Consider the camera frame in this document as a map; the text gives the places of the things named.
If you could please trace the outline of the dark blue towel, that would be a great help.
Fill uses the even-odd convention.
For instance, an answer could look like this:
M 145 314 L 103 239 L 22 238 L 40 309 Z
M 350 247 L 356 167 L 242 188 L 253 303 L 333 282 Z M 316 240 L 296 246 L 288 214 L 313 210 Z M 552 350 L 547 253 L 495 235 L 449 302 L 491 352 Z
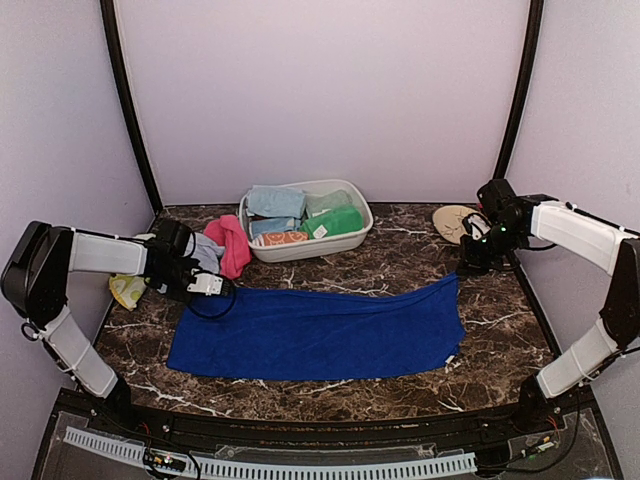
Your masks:
M 390 297 L 238 288 L 185 309 L 167 365 L 215 378 L 339 381 L 441 368 L 465 337 L 459 278 Z

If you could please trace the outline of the large light blue towel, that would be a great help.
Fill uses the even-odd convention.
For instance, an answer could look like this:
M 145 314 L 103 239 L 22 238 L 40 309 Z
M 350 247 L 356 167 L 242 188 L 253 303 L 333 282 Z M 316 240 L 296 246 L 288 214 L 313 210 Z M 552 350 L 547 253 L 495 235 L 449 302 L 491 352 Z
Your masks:
M 301 219 L 305 206 L 305 193 L 289 187 L 255 185 L 248 191 L 246 198 L 249 216 Z

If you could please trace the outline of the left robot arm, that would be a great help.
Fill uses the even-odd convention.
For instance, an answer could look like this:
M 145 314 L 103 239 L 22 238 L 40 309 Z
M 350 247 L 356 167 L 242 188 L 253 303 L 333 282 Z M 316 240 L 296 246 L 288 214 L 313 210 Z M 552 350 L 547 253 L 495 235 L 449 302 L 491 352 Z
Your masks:
M 111 274 L 137 276 L 153 288 L 188 297 L 195 234 L 166 221 L 146 238 L 123 237 L 33 221 L 25 229 L 1 275 L 1 292 L 25 320 L 32 337 L 63 373 L 103 402 L 101 417 L 120 436 L 141 427 L 140 412 L 130 406 L 131 390 L 96 351 L 71 311 L 70 294 L 80 280 Z

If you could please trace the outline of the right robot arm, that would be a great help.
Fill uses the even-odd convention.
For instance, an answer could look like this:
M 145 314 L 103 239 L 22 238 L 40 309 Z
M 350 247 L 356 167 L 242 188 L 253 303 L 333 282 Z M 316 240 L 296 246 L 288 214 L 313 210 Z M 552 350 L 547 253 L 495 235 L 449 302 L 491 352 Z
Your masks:
M 549 416 L 545 399 L 593 380 L 639 336 L 639 235 L 545 194 L 520 196 L 493 179 L 477 196 L 482 220 L 466 218 L 458 271 L 483 275 L 504 269 L 517 250 L 544 303 L 554 313 L 593 321 L 580 338 L 522 388 L 510 413 L 521 434 Z

